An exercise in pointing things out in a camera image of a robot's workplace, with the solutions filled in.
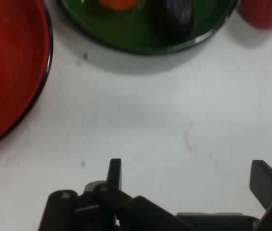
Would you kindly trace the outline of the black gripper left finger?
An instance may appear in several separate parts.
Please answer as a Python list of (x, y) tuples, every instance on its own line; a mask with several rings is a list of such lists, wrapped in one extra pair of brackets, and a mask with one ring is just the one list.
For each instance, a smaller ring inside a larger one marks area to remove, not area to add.
[(49, 195), (40, 231), (187, 231), (189, 226), (144, 197), (121, 190), (121, 159), (111, 159), (107, 179), (78, 195)]

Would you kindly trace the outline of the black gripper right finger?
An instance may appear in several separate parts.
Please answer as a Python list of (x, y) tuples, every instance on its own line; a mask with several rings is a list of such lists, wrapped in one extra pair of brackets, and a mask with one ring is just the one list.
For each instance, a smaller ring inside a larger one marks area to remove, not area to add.
[(253, 160), (249, 188), (265, 209), (255, 231), (272, 231), (272, 168), (263, 160)]

